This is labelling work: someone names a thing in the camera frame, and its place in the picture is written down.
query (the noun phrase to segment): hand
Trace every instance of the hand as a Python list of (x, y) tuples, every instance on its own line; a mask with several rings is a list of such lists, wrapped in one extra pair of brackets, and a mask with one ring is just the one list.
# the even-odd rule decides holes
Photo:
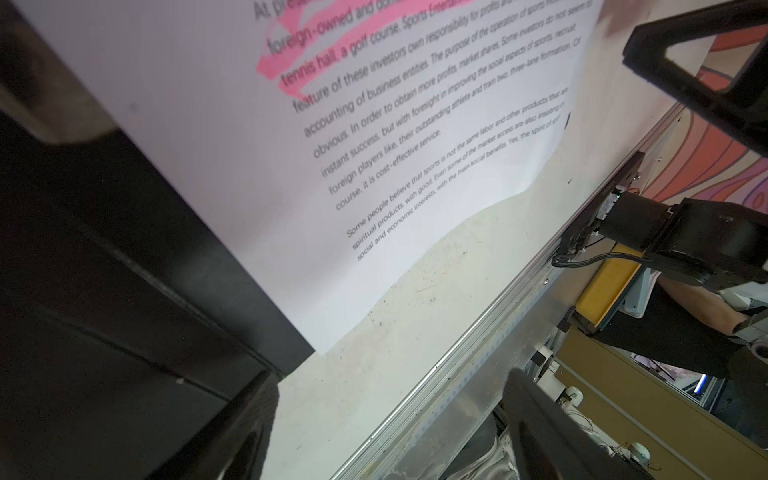
[(716, 293), (702, 286), (686, 285), (669, 280), (664, 275), (659, 277), (657, 283), (697, 320), (724, 335), (733, 335), (733, 329), (749, 318), (730, 308)]

